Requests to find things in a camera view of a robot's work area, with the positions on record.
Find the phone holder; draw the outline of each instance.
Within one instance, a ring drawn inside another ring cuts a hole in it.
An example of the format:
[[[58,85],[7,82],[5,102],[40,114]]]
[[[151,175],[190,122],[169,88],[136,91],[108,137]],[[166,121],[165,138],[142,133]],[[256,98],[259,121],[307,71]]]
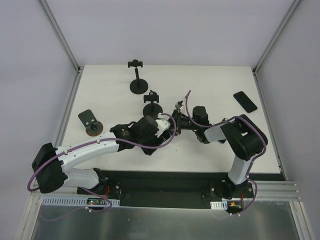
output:
[[[139,71],[137,67],[143,67],[143,62],[134,59],[133,61],[128,61],[128,68],[134,67],[135,80],[130,83],[130,90],[134,94],[144,94],[148,90],[148,83],[146,80],[139,77]]]
[[[91,137],[98,136],[104,130],[104,126],[99,122],[90,109],[78,114],[78,118],[85,127],[85,132]]]
[[[144,117],[150,116],[153,119],[156,119],[159,113],[163,113],[162,107],[155,103],[159,103],[159,95],[155,91],[150,90],[149,95],[144,95],[143,102],[150,102],[143,108],[142,112]]]

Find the cable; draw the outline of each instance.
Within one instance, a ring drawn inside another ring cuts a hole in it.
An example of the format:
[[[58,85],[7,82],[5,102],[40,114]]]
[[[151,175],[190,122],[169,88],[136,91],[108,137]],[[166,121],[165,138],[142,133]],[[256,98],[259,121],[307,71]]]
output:
[[[108,197],[109,190],[110,190],[110,188],[109,188],[109,186],[107,186],[105,188],[105,195],[104,195],[105,198]]]
[[[63,219],[63,218],[65,218],[65,217],[69,216],[70,214],[73,214],[74,212],[76,212],[76,211],[78,211],[78,210],[80,210],[80,209],[85,209],[85,208],[84,208],[83,206],[80,206],[80,207],[77,207],[77,208],[73,209],[72,211],[66,213],[65,215],[62,215],[62,216],[59,216],[59,217],[56,217],[56,218],[52,218],[52,219],[46,219],[46,218],[44,218],[44,217],[42,216],[42,213],[41,213],[41,212],[39,212],[39,216],[40,216],[40,218],[41,218],[43,221],[46,221],[46,222],[55,222],[55,221],[57,221],[57,220],[59,220],[59,219]]]
[[[245,207],[245,209],[243,209],[242,211],[241,211],[241,213],[243,213],[244,211],[246,211],[253,203],[254,203],[254,201],[256,200],[256,198],[257,198],[257,194],[258,194],[258,185],[257,185],[257,183],[255,182],[255,181],[253,181],[252,179],[249,179],[249,178],[247,178],[247,180],[249,181],[249,182],[251,182],[251,183],[253,183],[254,184],[254,195],[253,195],[253,198],[252,198],[252,200],[251,200],[251,202],[248,204],[248,206],[246,206]]]
[[[212,128],[216,125],[218,125],[218,123],[216,125],[202,125],[202,124],[199,124],[197,123],[195,120],[192,119],[190,113],[189,113],[189,109],[188,109],[188,98],[189,98],[189,95],[191,93],[191,90],[188,91],[188,93],[185,95],[185,110],[186,110],[186,114],[188,115],[189,119],[191,120],[191,122],[193,122],[196,126],[198,127],[201,127],[201,128]]]
[[[101,209],[101,210],[90,209],[89,212],[101,213],[101,212],[107,211],[108,209],[110,209],[110,208],[112,207],[112,202],[111,202],[108,198],[106,198],[105,196],[101,196],[101,195],[99,195],[99,194],[97,194],[97,193],[95,193],[95,192],[93,192],[93,191],[90,191],[89,189],[87,189],[87,188],[85,188],[85,187],[81,187],[81,188],[82,188],[83,190],[85,190],[86,192],[88,192],[89,194],[95,195],[95,196],[97,196],[97,197],[99,197],[99,198],[102,198],[103,200],[105,200],[107,203],[110,204],[109,206],[104,207],[104,208]]]
[[[175,135],[176,135],[176,131],[177,131],[177,125],[176,125],[176,121],[175,119],[167,114],[167,113],[162,113],[161,115],[164,115],[164,116],[168,116],[169,118],[171,118],[172,122],[173,122],[173,134],[171,136],[171,138],[169,139],[169,141],[167,141],[166,143],[164,143],[163,145],[160,145],[160,146],[145,146],[145,145],[142,145],[142,144],[139,144],[139,143],[135,143],[133,141],[129,141],[129,140],[125,140],[125,139],[121,139],[121,138],[116,138],[116,137],[110,137],[110,138],[103,138],[103,139],[100,139],[100,142],[106,142],[106,141],[120,141],[120,142],[124,142],[124,143],[127,143],[127,144],[132,144],[134,146],[137,146],[137,147],[140,147],[140,148],[145,148],[145,149],[161,149],[161,148],[164,148],[165,146],[167,146],[169,143],[172,142],[172,140],[174,139]],[[44,169],[48,164],[50,164],[53,160],[61,157],[62,155],[65,155],[65,154],[68,154],[74,150],[77,150],[77,149],[80,149],[80,148],[83,148],[83,147],[86,147],[86,146],[89,146],[89,145],[92,145],[92,144],[96,144],[97,141],[90,141],[90,142],[87,142],[87,143],[84,143],[84,144],[81,144],[79,146],[75,146],[75,147],[72,147],[70,149],[67,150],[67,152],[61,152],[55,156],[53,156],[52,158],[50,158],[48,161],[46,161],[44,164],[42,164],[35,172],[34,174],[32,175],[32,177],[30,178],[30,180],[28,181],[27,183],[27,186],[26,188],[28,189],[29,192],[34,192],[34,191],[37,191],[39,189],[39,187],[36,187],[36,188],[31,188],[31,184],[33,182],[33,180],[36,178],[36,176],[38,175],[38,173]]]

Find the purple cable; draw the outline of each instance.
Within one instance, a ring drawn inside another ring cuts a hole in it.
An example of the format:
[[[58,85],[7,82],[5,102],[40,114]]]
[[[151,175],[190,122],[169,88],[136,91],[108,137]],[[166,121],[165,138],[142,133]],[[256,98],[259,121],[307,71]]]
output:
[[[160,146],[145,146],[145,145],[142,145],[142,144],[139,144],[139,143],[135,143],[133,141],[128,141],[128,140],[125,140],[125,139],[121,139],[121,138],[116,138],[116,137],[113,137],[113,138],[103,138],[100,140],[100,142],[105,142],[105,141],[120,141],[120,142],[124,142],[124,143],[127,143],[127,144],[132,144],[134,146],[137,146],[137,147],[140,147],[140,148],[144,148],[144,149],[161,149],[161,148],[164,148],[165,146],[167,146],[169,143],[172,142],[172,140],[174,139],[175,135],[176,135],[176,131],[177,131],[177,125],[176,125],[176,121],[175,119],[170,115],[170,114],[167,114],[167,113],[162,113],[161,115],[164,115],[164,116],[168,116],[169,118],[172,119],[172,122],[173,122],[173,133],[172,133],[172,136],[171,138],[169,139],[169,141],[167,141],[166,143],[164,143],[163,145],[160,145]],[[96,144],[97,141],[90,141],[90,142],[87,142],[87,143],[84,143],[84,144],[81,144],[79,146],[75,146],[75,147],[72,147],[70,149],[67,150],[67,154],[74,151],[74,150],[77,150],[77,149],[80,149],[80,148],[83,148],[83,147],[86,147],[86,146],[89,146],[89,145],[92,145],[92,144]],[[38,173],[44,169],[48,164],[50,164],[53,160],[61,157],[62,155],[64,155],[65,152],[61,152],[59,154],[57,154],[56,156],[53,156],[52,158],[50,158],[48,161],[46,161],[44,164],[42,164],[35,172],[34,174],[32,175],[32,177],[30,178],[30,180],[28,181],[27,183],[27,186],[26,188],[28,189],[29,192],[34,192],[36,190],[39,189],[39,187],[36,187],[36,188],[31,188],[31,184],[33,182],[33,180],[36,178],[36,176],[38,175]]]
[[[89,194],[95,195],[95,196],[97,196],[98,198],[104,199],[106,202],[109,203],[109,206],[108,206],[108,207],[105,207],[105,208],[103,208],[103,209],[101,209],[101,210],[91,209],[91,212],[93,212],[93,213],[100,213],[100,212],[104,212],[104,211],[106,211],[106,210],[108,210],[108,209],[110,209],[110,208],[112,207],[112,202],[111,202],[108,198],[106,198],[105,196],[101,196],[101,195],[99,195],[99,194],[97,194],[97,193],[94,193],[94,192],[90,191],[89,189],[87,189],[87,188],[85,188],[85,187],[81,187],[81,188],[82,188],[83,190],[85,190],[86,192],[88,192]],[[46,218],[44,218],[43,215],[42,215],[42,213],[41,213],[41,211],[39,212],[39,216],[40,216],[40,218],[41,218],[43,221],[46,221],[46,222],[55,222],[55,221],[57,221],[57,220],[60,220],[60,219],[63,219],[63,218],[65,218],[65,217],[69,216],[70,214],[73,214],[74,212],[76,212],[76,211],[78,211],[78,210],[80,210],[80,209],[86,209],[86,208],[84,208],[84,207],[82,207],[82,206],[81,206],[81,207],[77,207],[76,209],[73,209],[72,211],[68,212],[68,213],[65,214],[65,215],[62,215],[62,216],[59,216],[59,217],[56,217],[56,218],[52,218],[52,219],[46,219]]]
[[[65,218],[65,217],[69,216],[70,214],[73,214],[74,212],[76,212],[76,211],[78,211],[78,210],[80,210],[80,209],[85,209],[85,208],[84,208],[83,206],[80,206],[80,207],[77,207],[76,209],[73,209],[72,211],[66,213],[65,215],[62,215],[62,216],[59,216],[59,217],[56,217],[56,218],[52,218],[52,219],[46,219],[46,218],[44,218],[41,212],[39,212],[39,216],[40,216],[40,218],[41,218],[43,221],[46,221],[46,222],[55,222],[55,221],[57,221],[57,220],[59,220],[59,219],[63,219],[63,218]]]
[[[243,213],[244,211],[246,211],[246,210],[254,203],[254,201],[255,201],[256,198],[257,198],[257,194],[258,194],[258,185],[257,185],[257,183],[256,183],[255,181],[249,179],[249,178],[247,178],[247,180],[248,180],[249,182],[251,182],[251,183],[254,184],[255,190],[254,190],[254,195],[253,195],[253,198],[252,198],[251,202],[248,204],[248,206],[245,207],[245,209],[243,209],[243,210],[241,211],[241,213]]]

